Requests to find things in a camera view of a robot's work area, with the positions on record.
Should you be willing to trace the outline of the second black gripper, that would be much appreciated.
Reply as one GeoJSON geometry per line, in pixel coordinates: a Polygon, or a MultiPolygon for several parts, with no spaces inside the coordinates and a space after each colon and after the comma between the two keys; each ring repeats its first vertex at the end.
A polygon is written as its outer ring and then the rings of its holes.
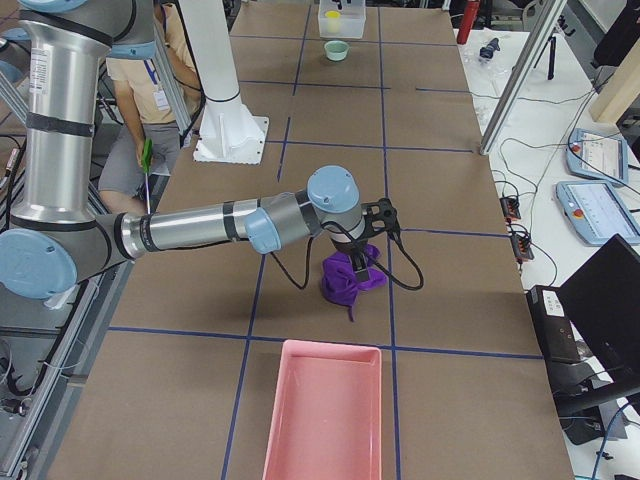
{"type": "Polygon", "coordinates": [[[353,0],[332,0],[331,2],[336,4],[336,9],[338,12],[342,11],[342,7],[345,5],[352,5],[353,0]]]}

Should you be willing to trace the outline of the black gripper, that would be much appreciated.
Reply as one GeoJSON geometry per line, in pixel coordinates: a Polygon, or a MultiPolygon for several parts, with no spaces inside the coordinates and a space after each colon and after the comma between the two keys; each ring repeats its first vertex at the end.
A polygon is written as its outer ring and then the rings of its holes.
{"type": "Polygon", "coordinates": [[[339,242],[331,239],[336,251],[350,256],[352,270],[357,282],[366,282],[369,280],[369,271],[367,265],[367,257],[362,254],[361,246],[358,242],[348,241],[339,242]]]}

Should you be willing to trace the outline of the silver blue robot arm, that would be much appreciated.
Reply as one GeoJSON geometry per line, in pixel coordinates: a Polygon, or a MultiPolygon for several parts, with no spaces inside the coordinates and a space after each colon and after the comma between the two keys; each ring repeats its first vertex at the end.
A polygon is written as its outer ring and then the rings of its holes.
{"type": "Polygon", "coordinates": [[[249,241],[268,254],[328,232],[368,279],[365,217],[351,174],[314,172],[304,190],[142,216],[94,215],[87,206],[98,68],[113,47],[137,57],[156,47],[152,5],[26,1],[20,22],[32,42],[24,195],[1,235],[1,282],[45,299],[148,252],[249,241]]]}

